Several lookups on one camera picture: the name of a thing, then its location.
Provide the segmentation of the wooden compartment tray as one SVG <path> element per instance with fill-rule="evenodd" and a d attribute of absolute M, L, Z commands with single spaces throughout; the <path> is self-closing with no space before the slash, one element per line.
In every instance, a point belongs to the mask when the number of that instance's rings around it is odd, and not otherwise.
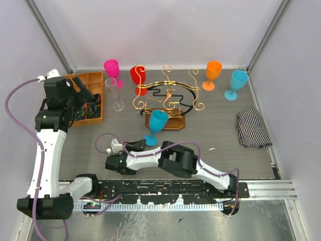
<path fill-rule="evenodd" d="M 73 127 L 87 126 L 101 124 L 105 121 L 104 117 L 104 74 L 99 72 L 87 72 L 65 75 L 73 83 L 74 89 L 79 92 L 80 89 L 72 80 L 73 77 L 78 76 L 84 85 L 94 95 L 94 100 L 86 102 L 82 108 L 79 108 L 74 113 Z"/>

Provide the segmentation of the pink plastic wine glass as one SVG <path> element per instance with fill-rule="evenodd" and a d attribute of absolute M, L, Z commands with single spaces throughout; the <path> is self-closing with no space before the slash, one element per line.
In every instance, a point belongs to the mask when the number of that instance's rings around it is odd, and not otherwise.
<path fill-rule="evenodd" d="M 103 67 L 105 69 L 106 74 L 110 78 L 115 78 L 117 85 L 119 88 L 123 87 L 123 81 L 118 79 L 118 76 L 120 74 L 119 64 L 118 61 L 115 59 L 108 59 L 104 62 Z"/>

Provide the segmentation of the clear champagne glass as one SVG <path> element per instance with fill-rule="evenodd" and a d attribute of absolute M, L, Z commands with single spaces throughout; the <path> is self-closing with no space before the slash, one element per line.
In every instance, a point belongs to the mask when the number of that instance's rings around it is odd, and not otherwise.
<path fill-rule="evenodd" d="M 107 78 L 105 80 L 105 86 L 113 101 L 113 109 L 117 112 L 123 111 L 125 105 L 120 99 L 120 88 L 118 87 L 117 80 L 115 78 Z"/>

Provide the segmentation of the red plastic wine glass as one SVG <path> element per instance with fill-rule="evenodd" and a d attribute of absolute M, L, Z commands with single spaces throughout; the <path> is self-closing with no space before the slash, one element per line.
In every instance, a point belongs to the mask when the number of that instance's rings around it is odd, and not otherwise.
<path fill-rule="evenodd" d="M 144 96 L 147 94 L 146 88 L 139 88 L 138 85 L 144 84 L 146 80 L 145 67 L 142 65 L 137 65 L 131 68 L 130 76 L 134 84 L 137 85 L 135 89 L 135 94 L 138 96 Z"/>

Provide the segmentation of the gold wire wine glass rack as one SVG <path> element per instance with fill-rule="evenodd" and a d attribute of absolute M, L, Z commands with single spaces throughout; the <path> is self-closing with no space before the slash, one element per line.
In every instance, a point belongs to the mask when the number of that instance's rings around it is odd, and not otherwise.
<path fill-rule="evenodd" d="M 151 113 L 156 108 L 147 107 L 147 100 L 140 100 L 139 98 L 146 95 L 149 91 L 152 91 L 152 98 L 149 100 L 158 102 L 162 104 L 159 110 L 164 111 L 169 116 L 169 122 L 165 125 L 165 129 L 168 131 L 179 131 L 186 126 L 185 116 L 192 110 L 202 111 L 205 109 L 205 105 L 199 102 L 199 91 L 200 87 L 197 84 L 195 78 L 199 74 L 197 68 L 190 68 L 188 70 L 188 75 L 193 79 L 194 85 L 188 85 L 182 82 L 171 80 L 168 73 L 172 71 L 172 67 L 165 65 L 162 67 L 161 72 L 166 77 L 164 81 L 156 81 L 149 84 L 145 84 L 146 68 L 143 65 L 137 65 L 133 67 L 134 74 L 132 77 L 138 78 L 138 83 L 136 84 L 136 97 L 132 101 L 132 106 L 139 110 L 140 115 L 145 115 L 145 126 L 149 127 L 149 120 L 151 120 Z M 184 95 L 174 94 L 175 87 L 180 87 L 190 92 L 193 96 L 191 104 L 184 104 Z"/>

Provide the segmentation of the orange plastic wine glass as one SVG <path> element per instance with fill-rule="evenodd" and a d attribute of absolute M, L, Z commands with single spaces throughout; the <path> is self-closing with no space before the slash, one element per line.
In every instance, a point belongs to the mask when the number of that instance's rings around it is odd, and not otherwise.
<path fill-rule="evenodd" d="M 222 64 L 219 61 L 210 61 L 207 64 L 206 68 L 206 79 L 202 84 L 202 88 L 206 91 L 212 91 L 215 88 L 215 84 L 213 83 L 216 80 L 222 70 Z"/>

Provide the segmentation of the striped black white cloth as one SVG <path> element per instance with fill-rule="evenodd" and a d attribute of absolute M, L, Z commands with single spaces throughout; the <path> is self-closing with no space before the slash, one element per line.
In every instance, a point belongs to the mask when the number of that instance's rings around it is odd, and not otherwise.
<path fill-rule="evenodd" d="M 239 144 L 246 148 L 268 148 L 273 145 L 264 120 L 255 108 L 237 114 Z"/>

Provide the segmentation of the light blue wine glass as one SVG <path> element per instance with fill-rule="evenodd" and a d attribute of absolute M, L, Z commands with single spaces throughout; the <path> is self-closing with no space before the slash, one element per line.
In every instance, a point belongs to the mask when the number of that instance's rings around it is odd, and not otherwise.
<path fill-rule="evenodd" d="M 245 86 L 249 79 L 248 74 L 243 70 L 235 70 L 230 79 L 230 90 L 225 91 L 224 96 L 227 100 L 237 99 L 237 91 Z"/>

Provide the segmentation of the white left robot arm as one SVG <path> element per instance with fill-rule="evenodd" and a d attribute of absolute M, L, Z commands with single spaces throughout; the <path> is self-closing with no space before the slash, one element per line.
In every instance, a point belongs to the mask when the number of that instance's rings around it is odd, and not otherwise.
<path fill-rule="evenodd" d="M 35 117 L 37 154 L 30 187 L 25 198 L 17 200 L 17 209 L 39 220 L 68 219 L 74 202 L 83 196 L 94 199 L 100 194 L 95 174 L 79 174 L 65 188 L 59 188 L 61 153 L 73 114 L 93 94 L 77 76 L 45 77 L 46 98 Z"/>

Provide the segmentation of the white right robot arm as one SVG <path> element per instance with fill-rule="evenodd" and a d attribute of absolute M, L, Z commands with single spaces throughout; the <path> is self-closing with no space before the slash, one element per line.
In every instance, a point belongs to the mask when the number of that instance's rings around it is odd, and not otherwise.
<path fill-rule="evenodd" d="M 164 141 L 161 146 L 146 151 L 144 139 L 125 142 L 122 147 L 118 147 L 116 141 L 113 139 L 111 142 L 114 154 L 106 159 L 107 170 L 122 175 L 135 175 L 142 168 L 158 167 L 179 178 L 198 178 L 220 190 L 224 197 L 230 198 L 237 194 L 238 176 L 207 165 L 194 150 L 181 143 Z"/>

